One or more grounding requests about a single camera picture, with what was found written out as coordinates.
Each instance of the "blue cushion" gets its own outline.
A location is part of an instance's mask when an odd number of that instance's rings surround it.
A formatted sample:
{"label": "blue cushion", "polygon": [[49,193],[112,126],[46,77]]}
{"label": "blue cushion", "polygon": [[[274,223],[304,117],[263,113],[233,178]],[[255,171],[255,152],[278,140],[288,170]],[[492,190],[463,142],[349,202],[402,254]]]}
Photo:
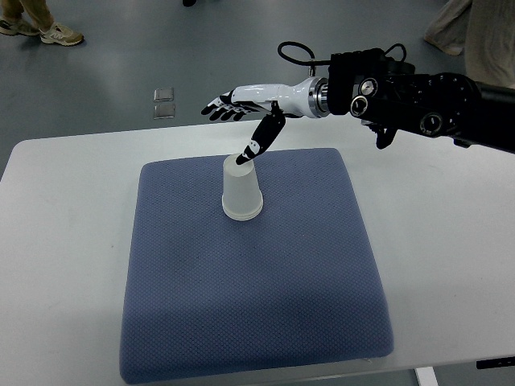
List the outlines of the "blue cushion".
{"label": "blue cushion", "polygon": [[388,355],[381,279],[337,150],[255,159],[264,206],[228,218],[225,156],[142,168],[122,321],[129,384]]}

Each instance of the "beige trousers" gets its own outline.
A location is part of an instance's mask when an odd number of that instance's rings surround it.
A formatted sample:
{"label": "beige trousers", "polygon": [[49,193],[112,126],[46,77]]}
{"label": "beige trousers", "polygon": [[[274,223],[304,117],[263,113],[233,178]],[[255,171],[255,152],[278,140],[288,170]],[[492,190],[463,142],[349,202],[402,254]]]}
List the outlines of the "beige trousers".
{"label": "beige trousers", "polygon": [[2,0],[3,17],[9,22],[20,20],[26,11],[36,27],[46,31],[54,23],[46,0]]}
{"label": "beige trousers", "polygon": [[451,0],[426,34],[443,47],[464,47],[471,79],[515,84],[515,0]]}

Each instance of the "fabric texture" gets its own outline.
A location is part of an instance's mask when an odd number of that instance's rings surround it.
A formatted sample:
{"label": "fabric texture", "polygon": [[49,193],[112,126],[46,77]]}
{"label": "fabric texture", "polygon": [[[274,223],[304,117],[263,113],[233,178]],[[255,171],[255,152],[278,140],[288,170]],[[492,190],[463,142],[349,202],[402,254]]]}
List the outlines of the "fabric texture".
{"label": "fabric texture", "polygon": [[122,320],[129,384],[388,355],[393,334],[340,153],[256,158],[264,206],[221,206],[225,156],[142,168]]}
{"label": "fabric texture", "polygon": [[2,9],[6,19],[11,22],[20,19],[26,11],[40,30],[47,30],[54,23],[46,0],[2,0]]}
{"label": "fabric texture", "polygon": [[464,47],[467,76],[510,87],[515,83],[515,0],[451,0],[427,28],[439,47]]}

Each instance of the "sneaker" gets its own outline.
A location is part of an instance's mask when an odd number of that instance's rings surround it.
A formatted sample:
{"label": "sneaker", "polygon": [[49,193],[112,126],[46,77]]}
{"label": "sneaker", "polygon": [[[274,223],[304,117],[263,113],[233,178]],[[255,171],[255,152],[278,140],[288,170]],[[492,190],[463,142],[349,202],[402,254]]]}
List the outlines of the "sneaker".
{"label": "sneaker", "polygon": [[36,36],[39,35],[39,30],[22,18],[16,23],[11,23],[0,17],[0,34]]}
{"label": "sneaker", "polygon": [[53,23],[46,32],[39,30],[41,41],[46,44],[57,43],[61,46],[75,46],[84,41],[80,32],[75,32],[60,23]]}
{"label": "sneaker", "polygon": [[458,47],[458,46],[450,46],[450,47],[441,46],[440,44],[436,43],[436,40],[434,40],[429,35],[424,36],[424,40],[426,40],[429,44],[437,47],[440,51],[443,51],[446,54],[451,55],[451,56],[461,55],[461,52],[464,50],[462,47]]}

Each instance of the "plastic cup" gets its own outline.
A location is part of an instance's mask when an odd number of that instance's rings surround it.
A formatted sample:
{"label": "plastic cup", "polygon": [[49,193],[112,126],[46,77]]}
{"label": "plastic cup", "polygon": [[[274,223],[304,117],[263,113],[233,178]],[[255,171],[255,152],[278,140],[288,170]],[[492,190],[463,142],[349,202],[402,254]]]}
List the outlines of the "plastic cup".
{"label": "plastic cup", "polygon": [[259,190],[254,162],[236,164],[239,154],[224,160],[224,213],[233,220],[246,221],[256,217],[263,208],[263,195]]}

